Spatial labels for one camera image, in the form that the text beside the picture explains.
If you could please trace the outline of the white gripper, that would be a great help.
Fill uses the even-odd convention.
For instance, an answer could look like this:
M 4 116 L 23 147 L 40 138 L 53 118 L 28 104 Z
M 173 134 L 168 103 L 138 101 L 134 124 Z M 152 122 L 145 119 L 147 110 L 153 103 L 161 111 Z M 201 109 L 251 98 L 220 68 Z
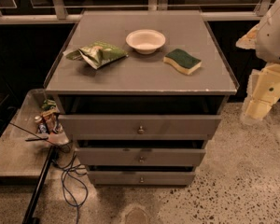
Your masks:
M 280 64 L 267 63 L 252 70 L 242 106 L 242 122 L 262 121 L 280 99 Z

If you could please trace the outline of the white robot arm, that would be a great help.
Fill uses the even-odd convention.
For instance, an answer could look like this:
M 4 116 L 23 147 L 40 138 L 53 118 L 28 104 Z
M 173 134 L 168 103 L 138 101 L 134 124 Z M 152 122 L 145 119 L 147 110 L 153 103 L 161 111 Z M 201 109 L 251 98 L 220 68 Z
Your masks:
M 280 0 L 275 0 L 260 22 L 238 39 L 236 46 L 253 49 L 266 62 L 260 71 L 252 70 L 242 106 L 242 122 L 254 124 L 262 121 L 280 99 Z

